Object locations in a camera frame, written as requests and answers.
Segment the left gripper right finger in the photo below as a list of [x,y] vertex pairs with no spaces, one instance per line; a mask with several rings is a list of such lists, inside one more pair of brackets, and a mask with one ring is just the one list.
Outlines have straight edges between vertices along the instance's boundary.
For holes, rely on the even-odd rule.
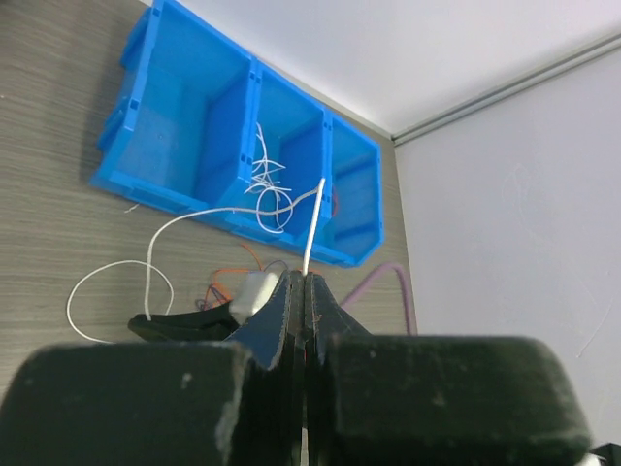
[[574,465],[592,446],[559,358],[519,336],[375,335],[305,280],[313,465]]

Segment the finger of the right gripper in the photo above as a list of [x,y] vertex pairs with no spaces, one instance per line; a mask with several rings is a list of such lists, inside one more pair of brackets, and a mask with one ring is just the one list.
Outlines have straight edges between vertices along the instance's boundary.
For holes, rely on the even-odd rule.
[[177,315],[145,314],[132,317],[128,329],[147,342],[220,342],[240,325],[229,312],[229,304]]

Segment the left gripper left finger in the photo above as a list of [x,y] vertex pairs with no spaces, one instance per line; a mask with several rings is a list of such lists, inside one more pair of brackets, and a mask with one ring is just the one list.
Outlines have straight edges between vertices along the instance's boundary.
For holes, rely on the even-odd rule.
[[1,405],[5,465],[296,465],[304,280],[222,342],[33,353]]

